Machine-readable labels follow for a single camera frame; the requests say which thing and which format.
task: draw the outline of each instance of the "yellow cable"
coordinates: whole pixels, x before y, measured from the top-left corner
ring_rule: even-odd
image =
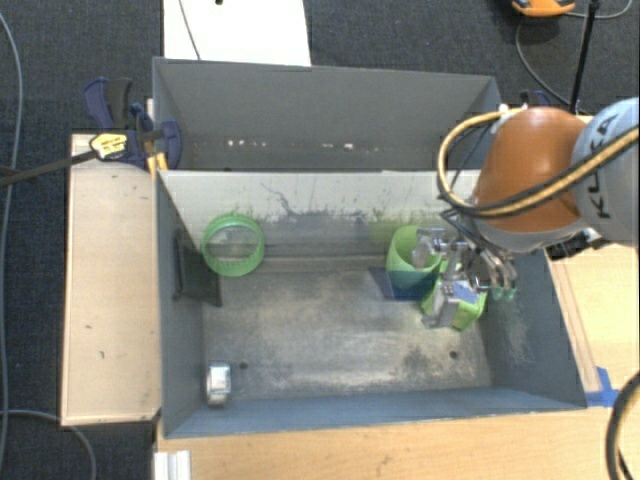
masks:
[[[557,192],[561,192],[566,189],[572,183],[575,183],[581,176],[585,175],[591,169],[597,168],[602,163],[606,162],[612,156],[618,154],[620,151],[629,147],[633,142],[638,141],[638,128],[634,128],[633,130],[627,132],[623,137],[615,142],[607,145],[600,153],[594,156],[588,162],[585,162],[582,166],[576,169],[574,172],[569,173],[563,178],[555,181],[548,187],[544,189],[538,190],[534,194],[525,197],[524,199],[514,202],[508,203],[503,206],[499,206],[497,208],[491,208],[486,210],[480,210],[472,204],[467,203],[463,199],[460,199],[456,196],[447,182],[446,179],[446,169],[445,169],[445,159],[446,154],[449,148],[449,145],[453,142],[453,140],[460,135],[464,130],[471,126],[476,126],[480,123],[484,123],[486,121],[491,121],[492,119],[498,119],[501,116],[507,113],[517,113],[520,112],[521,109],[508,110],[505,112],[490,112],[488,114],[483,114],[481,116],[476,116],[471,119],[468,119],[458,126],[456,126],[447,137],[445,137],[442,145],[440,146],[440,151],[438,154],[438,179],[440,181],[440,185],[442,187],[442,191],[445,192],[455,203],[456,205],[474,210],[474,215],[482,218],[482,217],[500,217],[505,214],[512,213],[514,211],[518,211],[525,206],[536,204],[542,202],[547,197],[552,196]]]

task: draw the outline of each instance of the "metal object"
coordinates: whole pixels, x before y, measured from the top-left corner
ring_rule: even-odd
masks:
[[[153,480],[191,480],[191,452],[154,453]]]
[[[209,363],[206,387],[209,407],[223,407],[231,394],[231,366],[221,362]]]

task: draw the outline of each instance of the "gray bin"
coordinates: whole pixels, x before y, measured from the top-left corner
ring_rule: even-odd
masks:
[[[156,184],[166,437],[586,406],[543,254],[519,259],[515,299],[464,333],[426,329],[377,277],[397,227],[439,223],[439,142],[495,110],[492,78],[155,59],[153,97],[156,121],[184,136],[180,169]],[[230,211],[261,226],[262,264],[216,281],[196,259],[181,279],[177,244],[197,250]],[[185,292],[194,279],[216,281],[221,301]],[[210,361],[231,365],[221,409],[206,404]]]

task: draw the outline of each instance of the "green cup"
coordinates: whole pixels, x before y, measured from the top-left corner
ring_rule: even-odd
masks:
[[[417,233],[418,226],[402,226],[391,238],[386,269],[391,283],[397,288],[411,288],[434,272],[438,272],[438,266],[442,260],[440,254],[429,255],[423,269],[417,270],[413,266],[411,253],[418,243]]]

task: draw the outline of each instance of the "cable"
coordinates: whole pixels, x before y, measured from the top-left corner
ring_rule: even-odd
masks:
[[[640,371],[638,371],[620,390],[613,404],[611,418],[607,425],[605,454],[607,471],[611,480],[631,479],[631,473],[620,451],[620,430],[625,416],[640,398]]]
[[[620,16],[622,16],[623,14],[625,14],[630,8],[631,5],[633,4],[633,0],[627,0],[626,5],[624,6],[624,8],[621,11],[618,11],[616,13],[613,14],[608,14],[608,15],[601,15],[595,16],[596,20],[612,20],[615,18],[619,18]],[[587,19],[587,15],[586,14],[581,14],[581,13],[567,13],[566,16],[572,17],[572,18],[584,18]],[[516,45],[516,52],[518,54],[518,58],[520,59],[520,62],[522,62],[522,65],[524,66],[524,68],[527,70],[527,72],[529,73],[529,75],[531,75],[531,77],[538,82],[538,84],[540,84],[540,86],[547,91],[548,93],[552,94],[558,101],[564,103],[567,106],[570,106],[571,103],[569,102],[569,100],[567,98],[564,98],[563,96],[561,96],[557,91],[555,91],[554,89],[552,89],[549,84],[547,84],[542,77],[540,77],[540,75],[538,75],[538,73],[536,73],[536,71],[531,67],[531,65],[529,64],[529,62],[527,61],[527,59],[524,56],[524,53],[522,52],[522,45],[520,43],[520,32],[522,29],[522,25],[523,25],[524,21],[520,21],[520,23],[518,23],[518,26],[516,27],[516,32],[515,32],[515,45]],[[582,109],[577,109],[578,112],[581,112],[583,114],[588,114],[588,112],[582,110]]]
[[[630,8],[631,5],[633,4],[633,0],[627,0],[626,5],[624,6],[624,8],[621,11],[615,12],[613,14],[605,14],[603,15],[596,15],[597,20],[613,20],[615,18],[619,18],[620,16],[622,16],[623,14],[625,14]],[[570,16],[572,18],[586,18],[587,15],[586,14],[582,14],[582,13],[577,13],[577,12],[569,12],[567,13],[567,16]]]
[[[490,128],[491,127],[489,125],[484,127],[484,130],[482,131],[482,134],[480,135],[480,137],[478,137],[478,140],[476,140],[474,145],[471,146],[469,151],[467,151],[467,154],[464,156],[464,158],[460,162],[460,165],[458,166],[458,169],[456,170],[455,174],[453,175],[453,179],[451,180],[451,189],[452,190],[453,190],[454,185],[456,184],[456,181],[458,181],[458,177],[460,176],[460,173],[462,172],[462,169],[464,169],[464,167],[467,165],[467,162],[469,161],[471,156],[476,152],[476,150],[478,149],[478,147],[482,143],[483,139],[487,135],[487,132],[489,131]]]
[[[9,44],[11,45],[11,51],[13,53],[13,59],[16,65],[16,73],[18,80],[18,109],[16,113],[16,127],[13,138],[13,150],[11,153],[10,168],[15,170],[18,163],[18,151],[20,150],[20,135],[22,132],[22,115],[24,109],[24,83],[22,76],[22,65],[20,64],[20,55],[18,54],[18,47],[11,33],[11,29],[7,24],[4,16],[0,12],[0,23],[2,28],[7,34]],[[6,198],[4,202],[4,212],[2,216],[2,230],[0,231],[0,369],[2,369],[2,430],[0,431],[0,477],[2,476],[2,466],[4,463],[4,456],[7,446],[7,435],[9,432],[9,416],[30,416],[45,419],[48,421],[54,421],[58,423],[60,420],[57,416],[47,414],[41,411],[32,410],[18,410],[9,409],[9,366],[7,361],[7,348],[6,348],[6,333],[5,333],[5,286],[4,279],[6,274],[6,257],[7,257],[7,234],[9,228],[9,217],[11,214],[11,198],[13,195],[13,186],[7,187]],[[91,443],[87,438],[75,427],[69,427],[69,429],[80,440],[82,445],[89,454],[89,460],[91,462],[91,480],[95,480],[97,477],[96,457],[91,447]]]
[[[627,130],[605,144],[603,148],[596,149],[582,161],[570,166],[549,180],[495,203],[474,206],[456,196],[451,190],[446,178],[445,159],[449,144],[455,140],[458,134],[469,126],[475,126],[479,123],[498,119],[505,114],[513,114],[520,111],[521,109],[510,109],[505,112],[490,112],[473,117],[456,126],[442,142],[440,151],[438,152],[438,188],[443,199],[459,213],[483,219],[517,215],[569,190],[573,185],[591,175],[596,169],[611,162],[638,142],[638,128],[635,127]]]
[[[182,5],[182,0],[178,0],[178,5],[180,6],[180,13],[182,14],[182,21],[184,21],[184,26],[187,27],[187,33],[189,34],[189,39],[191,40],[191,46],[193,46],[193,50],[196,52],[196,58],[198,60],[202,60],[200,58],[200,51],[196,46],[196,41],[193,38],[193,33],[191,32],[191,27],[189,26],[189,20],[187,20],[187,13],[184,10],[184,5]]]
[[[11,416],[26,416],[30,418],[40,418],[42,420],[51,421],[56,424],[62,423],[60,418],[58,418],[57,416],[54,416],[53,414],[49,414],[42,411],[32,411],[27,409],[12,409],[8,411],[8,414]],[[91,446],[91,443],[89,442],[87,437],[76,427],[70,425],[68,427],[65,427],[65,430],[70,430],[73,433],[73,435],[76,436],[76,438],[78,438],[78,441],[80,441],[82,446],[84,446],[85,450],[87,451],[87,455],[89,456],[89,463],[91,467],[91,474],[89,478],[90,480],[96,480],[96,478],[98,477],[98,466],[96,461],[96,454],[93,451],[93,447]]]
[[[16,65],[18,77],[18,110],[16,115],[16,129],[13,138],[13,151],[11,153],[10,167],[16,168],[18,163],[18,151],[20,149],[20,133],[22,131],[22,111],[24,107],[24,84],[22,79],[22,66],[20,64],[20,55],[18,55],[18,47],[11,33],[9,25],[2,13],[0,13],[0,22],[2,28],[7,34],[13,59]],[[4,452],[7,446],[7,434],[9,432],[9,372],[6,349],[6,336],[4,327],[4,277],[5,263],[7,253],[7,229],[9,227],[9,215],[11,213],[11,197],[13,196],[13,187],[7,188],[4,212],[2,216],[2,231],[0,231],[0,368],[2,369],[2,430],[0,431],[0,475],[2,475],[2,464],[4,462]]]
[[[538,73],[535,72],[535,70],[531,67],[531,65],[529,64],[529,62],[527,61],[527,59],[524,56],[524,53],[522,52],[522,45],[520,43],[520,31],[522,30],[522,24],[524,22],[521,21],[520,23],[518,23],[518,26],[516,27],[516,37],[515,37],[515,44],[516,44],[516,53],[518,54],[518,57],[520,58],[520,62],[522,62],[522,65],[524,66],[524,68],[527,70],[527,72],[529,73],[529,75],[531,75],[531,77],[538,82],[538,84],[540,84],[540,87],[542,87],[545,91],[547,91],[549,94],[551,94],[553,97],[555,97],[558,101],[561,101],[562,103],[564,103],[566,106],[569,106],[569,100],[567,98],[564,98],[563,96],[561,96],[556,90],[554,90],[553,88],[551,88],[551,86],[549,84],[547,84],[541,77],[540,75],[538,75]]]

